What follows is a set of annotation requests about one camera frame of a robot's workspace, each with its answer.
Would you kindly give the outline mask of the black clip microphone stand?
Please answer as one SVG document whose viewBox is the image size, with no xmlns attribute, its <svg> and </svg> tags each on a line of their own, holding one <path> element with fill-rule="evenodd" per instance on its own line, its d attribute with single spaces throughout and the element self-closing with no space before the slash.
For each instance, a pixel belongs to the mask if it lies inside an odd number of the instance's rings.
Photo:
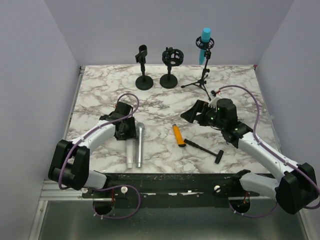
<svg viewBox="0 0 320 240">
<path fill-rule="evenodd" d="M 140 45 L 138 48 L 139 53 L 135 56 L 136 63 L 140 64 L 141 76 L 139 76 L 135 81 L 135 86 L 142 91 L 149 90 L 153 87 L 153 79 L 146 75 L 146 56 L 148 54 L 147 46 Z"/>
</svg>

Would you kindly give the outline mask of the grey silver microphone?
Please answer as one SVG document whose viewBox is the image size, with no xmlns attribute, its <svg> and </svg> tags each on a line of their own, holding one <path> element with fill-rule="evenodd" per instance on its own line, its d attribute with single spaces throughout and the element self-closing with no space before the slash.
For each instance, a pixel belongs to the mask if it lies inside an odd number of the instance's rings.
<svg viewBox="0 0 320 240">
<path fill-rule="evenodd" d="M 138 122 L 136 125 L 136 135 L 137 135 L 136 166 L 138 168 L 141 168 L 143 163 L 144 133 L 145 133 L 145 125 L 142 122 Z"/>
</svg>

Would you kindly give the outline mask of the white microphone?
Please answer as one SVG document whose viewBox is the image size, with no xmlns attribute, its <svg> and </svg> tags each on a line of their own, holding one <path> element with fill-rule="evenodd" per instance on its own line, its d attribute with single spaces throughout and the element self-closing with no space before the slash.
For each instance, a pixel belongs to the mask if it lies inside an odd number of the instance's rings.
<svg viewBox="0 0 320 240">
<path fill-rule="evenodd" d="M 127 139 L 126 140 L 126 167 L 128 169 L 133 168 L 134 163 L 134 139 Z"/>
</svg>

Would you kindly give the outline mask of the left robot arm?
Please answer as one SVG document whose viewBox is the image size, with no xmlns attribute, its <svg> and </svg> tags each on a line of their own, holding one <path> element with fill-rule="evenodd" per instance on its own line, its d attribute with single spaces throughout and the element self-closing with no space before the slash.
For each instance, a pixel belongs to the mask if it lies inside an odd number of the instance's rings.
<svg viewBox="0 0 320 240">
<path fill-rule="evenodd" d="M 128 141 L 136 137 L 133 112 L 131 105 L 120 101 L 114 111 L 101 116 L 98 123 L 85 134 L 71 141 L 60 140 L 55 147 L 48 178 L 58 182 L 65 160 L 74 158 L 73 162 L 66 163 L 61 184 L 74 190 L 91 188 L 99 197 L 107 197 L 111 191 L 108 177 L 101 172 L 89 170 L 90 156 L 111 138 Z"/>
</svg>

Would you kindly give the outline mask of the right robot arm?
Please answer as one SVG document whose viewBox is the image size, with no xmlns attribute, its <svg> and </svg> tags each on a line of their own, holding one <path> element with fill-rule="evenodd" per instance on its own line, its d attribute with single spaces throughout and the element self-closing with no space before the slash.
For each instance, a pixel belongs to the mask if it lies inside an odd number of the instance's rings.
<svg viewBox="0 0 320 240">
<path fill-rule="evenodd" d="M 238 172 L 230 183 L 234 195 L 255 192 L 275 200 L 292 215 L 319 197 L 314 168 L 285 157 L 255 136 L 252 128 L 238 120 L 237 107 L 231 99 L 218 99 L 214 107 L 197 100 L 180 116 L 189 123 L 196 121 L 200 126 L 218 129 L 227 143 L 252 156 L 272 174 L 269 178 L 249 170 Z"/>
</svg>

